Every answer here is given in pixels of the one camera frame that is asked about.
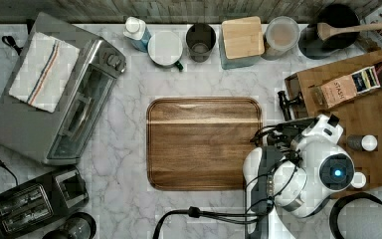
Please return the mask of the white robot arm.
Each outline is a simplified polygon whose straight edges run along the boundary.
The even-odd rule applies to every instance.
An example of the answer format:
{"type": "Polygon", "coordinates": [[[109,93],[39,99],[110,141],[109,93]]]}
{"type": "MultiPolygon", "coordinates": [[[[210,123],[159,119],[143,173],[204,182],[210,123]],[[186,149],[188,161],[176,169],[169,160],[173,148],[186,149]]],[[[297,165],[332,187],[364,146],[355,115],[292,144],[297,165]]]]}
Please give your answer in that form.
{"type": "Polygon", "coordinates": [[[272,238],[278,208],[305,218],[349,186],[355,170],[352,158],[338,145],[342,134],[338,117],[320,115],[291,139],[288,152],[269,145],[247,155],[245,239],[272,238]]]}

